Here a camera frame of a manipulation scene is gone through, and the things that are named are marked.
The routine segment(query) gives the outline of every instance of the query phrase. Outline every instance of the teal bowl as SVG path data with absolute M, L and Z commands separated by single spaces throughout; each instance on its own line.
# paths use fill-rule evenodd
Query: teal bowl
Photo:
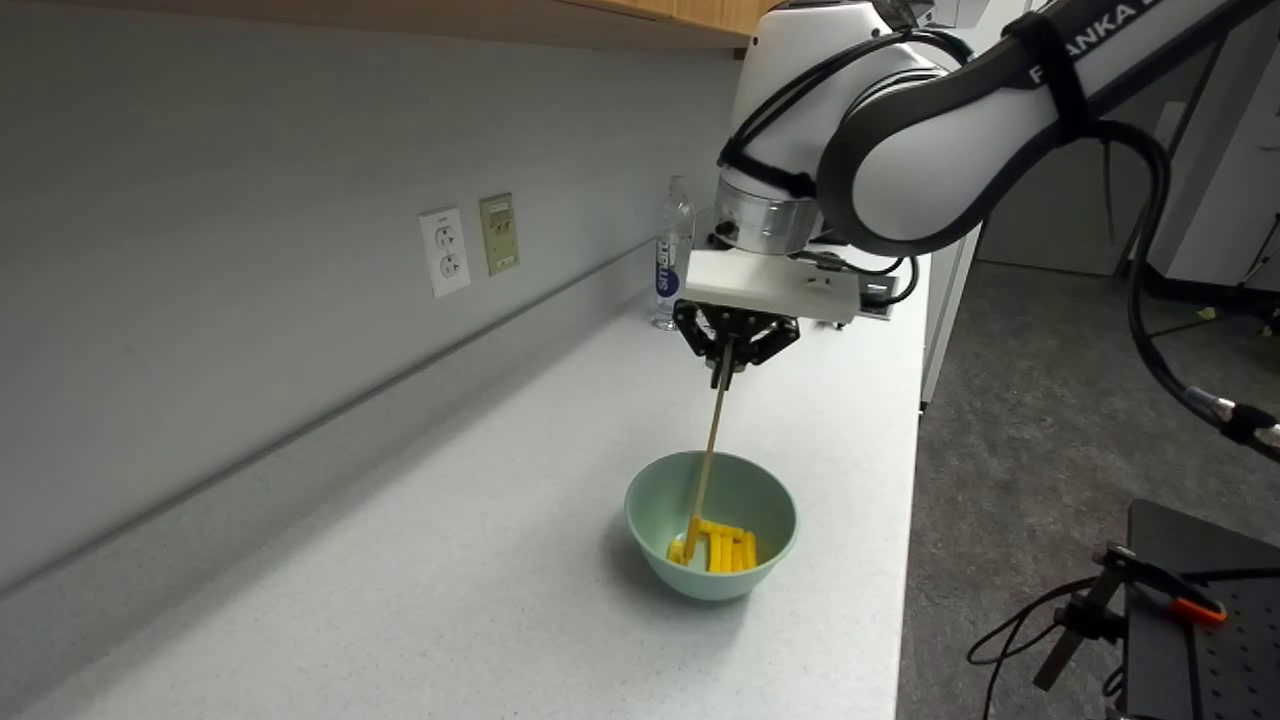
M 690 562 L 672 562 L 669 545 L 683 534 L 689 494 L 702 451 L 676 451 L 647 462 L 628 489 L 628 530 L 639 545 L 647 568 L 678 595 L 736 600 L 748 595 L 788 550 L 794 534 L 794 503 L 788 489 L 744 457 L 715 451 L 702 494 L 702 514 L 755 530 L 760 562 L 748 573 L 712 574 Z

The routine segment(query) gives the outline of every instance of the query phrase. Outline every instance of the wooden shelf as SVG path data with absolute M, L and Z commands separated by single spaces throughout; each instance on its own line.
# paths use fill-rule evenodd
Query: wooden shelf
M 326 23 L 529 43 L 744 47 L 760 0 L 59 0 L 269 23 Z

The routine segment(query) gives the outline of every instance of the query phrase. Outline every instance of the white countertop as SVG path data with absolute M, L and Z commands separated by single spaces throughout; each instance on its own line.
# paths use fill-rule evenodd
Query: white countertop
M 794 494 L 788 561 L 689 602 L 618 503 L 709 427 L 709 368 L 639 313 L 461 406 L 25 720 L 895 713 L 922 292 L 736 377 L 719 446 Z

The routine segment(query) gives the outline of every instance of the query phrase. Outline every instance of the wall outlet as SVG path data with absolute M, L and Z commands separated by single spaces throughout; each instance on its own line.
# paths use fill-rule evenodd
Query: wall outlet
M 473 282 L 469 267 L 469 236 L 462 236 L 462 210 L 443 206 L 417 215 L 424 242 L 429 242 L 429 263 L 431 263 L 431 288 L 437 294 L 450 294 Z
M 485 227 L 489 275 L 516 267 L 519 263 L 519 242 L 516 242 L 516 201 L 510 201 L 510 191 L 480 197 L 480 227 Z

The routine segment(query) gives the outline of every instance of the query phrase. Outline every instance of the dark floor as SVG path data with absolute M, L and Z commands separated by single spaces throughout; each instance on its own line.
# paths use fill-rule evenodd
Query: dark floor
M 1189 313 L 1156 304 L 1152 328 Z M 1253 321 L 1158 346 L 1189 378 L 1280 406 L 1280 339 Z M 1149 378 L 1121 282 L 978 263 L 920 431 L 900 720 L 978 715 L 987 677 L 964 648 L 1042 587 L 1086 574 L 1086 557 L 1122 538 L 1137 494 L 1280 545 L 1280 468 Z M 1041 648 L 1011 658 L 993 715 L 1104 715 L 1111 648 L 1079 651 L 1049 694 L 1029 679 L 1041 658 Z

